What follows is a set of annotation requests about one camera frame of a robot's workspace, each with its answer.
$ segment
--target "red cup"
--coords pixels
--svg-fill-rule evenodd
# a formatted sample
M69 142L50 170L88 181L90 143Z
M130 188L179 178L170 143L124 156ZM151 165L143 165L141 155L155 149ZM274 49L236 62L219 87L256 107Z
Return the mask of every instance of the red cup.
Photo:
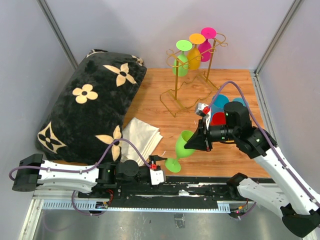
M224 112L216 112L212 117L210 125L214 126L214 125L224 125L224 124L226 124L225 113Z

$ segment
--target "gray floor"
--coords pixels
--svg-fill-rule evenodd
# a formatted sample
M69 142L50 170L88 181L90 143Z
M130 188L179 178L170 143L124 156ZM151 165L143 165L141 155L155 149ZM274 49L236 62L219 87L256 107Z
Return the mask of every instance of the gray floor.
M225 213L185 213L184 219L183 226L172 212L110 211L90 217L73 210L51 210L41 215L33 240L300 239L286 229L280 218L258 206L241 221Z

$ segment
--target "wooden tabletop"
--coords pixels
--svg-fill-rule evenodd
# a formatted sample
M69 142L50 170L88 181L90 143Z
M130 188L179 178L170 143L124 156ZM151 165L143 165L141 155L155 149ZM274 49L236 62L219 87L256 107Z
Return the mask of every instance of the wooden tabletop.
M190 70L187 76L179 78L178 86L183 81L192 81L196 74L200 72L203 72L203 70ZM263 124L248 70L212 69L209 79L218 87L227 80L236 82L242 89L253 114L259 123ZM176 157L175 145L180 133L183 130L194 132L200 119L194 113L194 107L178 113L176 117L173 117L168 112L166 107L160 102L160 94L174 88L175 75L172 69L148 69L141 87L128 109L123 125L125 127L133 117L136 117L141 121L160 128L160 134L163 136L163 139L153 154L160 156L166 151L163 155L166 158ZM186 86L185 89L181 88L178 91L178 98L181 98L186 104L191 104L192 101L205 97L209 92L200 82L195 81ZM203 102L209 104L215 92L217 91L212 92ZM221 93L226 95L230 100L240 97L237 89L230 84ZM165 169L166 175L230 177L236 173L243 173L249 177L269 177L262 167L253 159L249 159L246 154L238 150L233 144L214 143L211 152L195 151L193 155L181 158L179 162L181 164L181 171L179 173L168 171L163 161L160 165L162 169Z

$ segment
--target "floral cushion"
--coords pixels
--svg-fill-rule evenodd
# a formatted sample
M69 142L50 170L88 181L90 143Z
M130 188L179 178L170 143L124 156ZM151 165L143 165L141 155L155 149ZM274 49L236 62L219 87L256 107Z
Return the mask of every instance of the floral cushion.
M93 165L121 138L125 114L146 74L142 59L92 50L80 63L36 137L48 160ZM121 158L121 143L104 162Z

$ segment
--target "glass base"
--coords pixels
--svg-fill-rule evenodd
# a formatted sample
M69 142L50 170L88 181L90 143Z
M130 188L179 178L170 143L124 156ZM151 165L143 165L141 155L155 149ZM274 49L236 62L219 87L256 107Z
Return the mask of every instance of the glass base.
M165 167L173 173L179 173L181 171L181 165L178 162L178 159L168 158L165 160Z

